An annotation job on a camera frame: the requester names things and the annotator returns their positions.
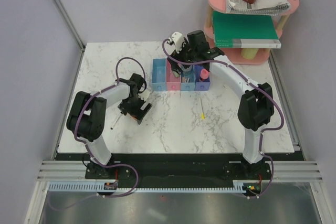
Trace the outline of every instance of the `notebook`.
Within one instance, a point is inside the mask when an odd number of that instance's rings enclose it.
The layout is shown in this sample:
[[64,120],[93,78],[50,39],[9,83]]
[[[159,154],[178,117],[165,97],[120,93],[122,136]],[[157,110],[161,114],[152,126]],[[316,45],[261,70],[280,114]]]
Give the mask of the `notebook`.
[[243,0],[226,0],[226,13],[275,16],[289,9],[288,0],[256,0],[253,4]]
[[216,47],[281,47],[270,16],[214,12],[213,26]]

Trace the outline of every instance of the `white cable connector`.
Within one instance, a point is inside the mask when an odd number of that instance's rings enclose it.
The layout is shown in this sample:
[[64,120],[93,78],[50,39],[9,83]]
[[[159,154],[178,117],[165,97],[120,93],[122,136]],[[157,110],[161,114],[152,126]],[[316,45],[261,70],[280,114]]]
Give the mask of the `white cable connector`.
[[[118,83],[115,81],[115,82],[114,82],[112,85],[115,85],[115,86],[117,86],[117,85],[118,85]],[[102,90],[98,90],[97,92],[99,93],[99,95],[103,94]]]
[[174,32],[169,39],[168,44],[174,44],[177,53],[181,52],[184,45],[184,37],[178,31]]

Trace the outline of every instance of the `white marble surface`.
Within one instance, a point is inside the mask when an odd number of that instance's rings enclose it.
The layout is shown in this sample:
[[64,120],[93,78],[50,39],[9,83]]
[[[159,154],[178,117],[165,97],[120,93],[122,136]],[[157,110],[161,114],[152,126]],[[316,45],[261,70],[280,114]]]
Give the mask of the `white marble surface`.
[[[74,95],[78,91],[94,93],[115,80],[117,61],[125,56],[137,59],[145,68],[146,80],[151,82],[152,59],[164,58],[161,42],[88,43],[81,64]],[[238,66],[254,80],[268,82],[273,87],[274,99],[279,102],[268,66]],[[125,60],[119,76],[130,78],[132,72],[141,73],[135,62]],[[201,97],[205,120],[201,120]],[[153,108],[141,125],[122,116],[113,130],[110,127],[119,116],[117,104],[107,110],[103,137],[113,153],[241,153],[244,149],[244,128],[237,111],[239,98],[216,76],[211,76],[209,91],[153,92],[149,102]],[[269,126],[280,124],[275,111]],[[294,152],[287,125],[277,132],[265,133],[263,151],[268,153]],[[74,140],[73,134],[63,130],[58,152],[84,153],[84,145]]]

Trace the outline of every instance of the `pink round tray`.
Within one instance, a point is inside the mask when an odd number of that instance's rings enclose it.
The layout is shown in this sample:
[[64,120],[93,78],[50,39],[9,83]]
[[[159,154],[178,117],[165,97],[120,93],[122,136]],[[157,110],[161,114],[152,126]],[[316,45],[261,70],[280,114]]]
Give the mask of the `pink round tray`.
[[[288,0],[288,2],[290,3],[291,9],[285,13],[280,14],[281,16],[292,14],[299,7],[299,0]],[[208,3],[213,10],[216,10],[220,13],[225,13],[226,0],[208,0]]]

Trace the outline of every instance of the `blue container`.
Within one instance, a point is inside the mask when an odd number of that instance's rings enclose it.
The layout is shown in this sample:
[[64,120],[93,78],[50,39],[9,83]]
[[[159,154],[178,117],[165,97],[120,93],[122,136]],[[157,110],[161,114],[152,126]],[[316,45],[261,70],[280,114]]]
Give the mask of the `blue container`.
[[153,59],[152,90],[167,91],[166,59]]
[[203,69],[202,66],[199,65],[195,66],[195,81],[196,81],[195,91],[206,91],[209,90],[210,87],[210,76],[203,82],[199,80],[199,75],[202,69]]
[[189,72],[182,72],[181,74],[181,91],[194,91],[195,90],[195,68],[192,66],[192,69]]

